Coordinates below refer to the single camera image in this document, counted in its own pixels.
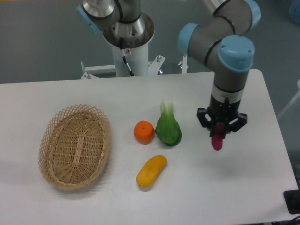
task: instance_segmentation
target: light blue joint cap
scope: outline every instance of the light blue joint cap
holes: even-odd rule
[[[300,0],[293,0],[290,6],[290,16],[298,24],[300,24]]]
[[[252,25],[251,28],[254,28],[261,19],[261,9],[259,8],[258,4],[253,0],[244,0],[250,6],[252,12]]]
[[[83,10],[83,8],[81,8],[81,6],[77,6],[76,11],[78,13],[80,20],[87,27],[89,32],[91,32],[92,34],[100,33],[99,28],[93,23],[93,21],[89,18],[89,16],[86,15],[85,11]]]
[[[178,35],[177,46],[183,53],[187,55],[188,55],[189,42],[197,26],[198,24],[196,23],[188,23],[181,29]]]
[[[248,71],[253,66],[255,47],[246,37],[231,35],[219,44],[218,56],[222,64],[238,73]]]

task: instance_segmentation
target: gray floor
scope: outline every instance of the gray floor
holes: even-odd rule
[[[275,113],[298,91],[300,26],[290,19],[291,0],[256,0],[260,23],[246,36],[256,47],[254,68],[262,71]],[[79,79],[85,66],[113,63],[102,35],[90,34],[79,21],[79,0],[24,0],[0,2],[0,83]],[[165,73],[179,73],[182,59],[176,40],[186,23],[206,25],[213,18],[200,0],[142,0],[142,11],[155,24],[149,60],[161,54]],[[208,71],[188,59],[189,72]],[[291,163],[300,164],[299,107],[280,121]]]

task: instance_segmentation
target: woven basket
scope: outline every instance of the woven basket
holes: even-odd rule
[[[110,146],[110,126],[104,113],[89,105],[74,105],[50,121],[39,150],[39,168],[55,187],[80,189],[102,173]]]

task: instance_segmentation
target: yellow fruit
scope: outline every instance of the yellow fruit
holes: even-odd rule
[[[142,188],[149,187],[167,164],[164,156],[158,155],[149,159],[136,176],[137,184]]]

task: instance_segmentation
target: green vegetable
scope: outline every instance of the green vegetable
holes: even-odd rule
[[[162,101],[160,104],[161,116],[157,121],[155,133],[164,144],[175,146],[180,143],[182,133],[173,114],[173,102]]]

